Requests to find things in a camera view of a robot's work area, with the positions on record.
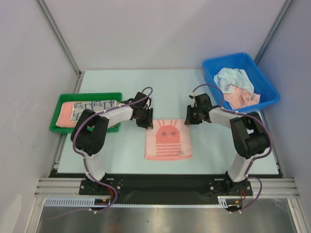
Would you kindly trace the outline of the pink cartoon face towel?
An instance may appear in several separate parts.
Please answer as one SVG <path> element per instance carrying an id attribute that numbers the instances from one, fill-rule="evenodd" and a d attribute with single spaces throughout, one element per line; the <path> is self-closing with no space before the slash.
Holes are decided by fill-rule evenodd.
<path id="1" fill-rule="evenodd" d="M 156 119 L 146 131 L 145 159 L 183 160 L 192 157 L 190 127 L 182 119 Z"/>

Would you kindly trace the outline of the blue white patterned towel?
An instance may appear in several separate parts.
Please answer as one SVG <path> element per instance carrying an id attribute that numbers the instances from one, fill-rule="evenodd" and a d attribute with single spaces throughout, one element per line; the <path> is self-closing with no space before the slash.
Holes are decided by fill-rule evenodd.
<path id="1" fill-rule="evenodd" d="M 93 112 L 101 112 L 103 110 L 115 107 L 119 104 L 117 100 L 92 100 L 92 101 L 78 101 L 73 104 L 71 121 L 77 122 L 85 109 Z"/>

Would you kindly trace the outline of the white light blue towel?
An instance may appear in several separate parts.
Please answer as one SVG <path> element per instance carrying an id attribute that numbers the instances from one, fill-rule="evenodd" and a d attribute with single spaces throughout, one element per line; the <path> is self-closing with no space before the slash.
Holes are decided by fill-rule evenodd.
<path id="1" fill-rule="evenodd" d="M 214 75 L 214 81 L 224 94 L 233 93 L 233 87 L 245 89 L 250 94 L 254 93 L 254 86 L 244 69 L 224 67 Z"/>

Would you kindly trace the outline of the pink terry towel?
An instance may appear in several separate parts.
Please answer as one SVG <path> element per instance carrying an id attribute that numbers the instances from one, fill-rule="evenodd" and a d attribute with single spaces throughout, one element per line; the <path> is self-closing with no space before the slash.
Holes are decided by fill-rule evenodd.
<path id="1" fill-rule="evenodd" d="M 72 114 L 73 114 L 73 107 L 74 107 L 73 101 L 64 102 L 61 106 L 60 114 L 58 116 L 58 119 L 56 121 L 56 126 L 60 128 L 74 128 L 76 125 L 76 122 L 73 122 L 71 120 Z"/>

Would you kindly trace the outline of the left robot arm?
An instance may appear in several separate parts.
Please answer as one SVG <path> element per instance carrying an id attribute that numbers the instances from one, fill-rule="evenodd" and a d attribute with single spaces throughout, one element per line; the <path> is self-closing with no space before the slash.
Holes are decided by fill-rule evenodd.
<path id="1" fill-rule="evenodd" d="M 134 98 L 122 101 L 114 107 L 95 112 L 85 109 L 73 132 L 71 141 L 73 150 L 82 156 L 86 176 L 92 180 L 90 189 L 102 194 L 107 189 L 107 182 L 102 178 L 106 172 L 98 161 L 98 153 L 104 146 L 107 131 L 123 121 L 135 120 L 138 127 L 153 128 L 153 108 L 151 94 L 137 92 Z"/>

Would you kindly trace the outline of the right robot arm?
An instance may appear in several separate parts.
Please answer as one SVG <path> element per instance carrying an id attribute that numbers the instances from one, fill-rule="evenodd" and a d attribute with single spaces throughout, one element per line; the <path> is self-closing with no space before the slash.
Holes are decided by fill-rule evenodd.
<path id="1" fill-rule="evenodd" d="M 193 100 L 187 106 L 185 125 L 205 122 L 222 125 L 231 130 L 236 156 L 226 172 L 229 180 L 224 182 L 224 191 L 235 195 L 241 190 L 241 183 L 247 178 L 254 159 L 261 157 L 271 146 L 270 135 L 258 112 L 240 113 L 212 105 L 208 94 L 189 96 Z"/>

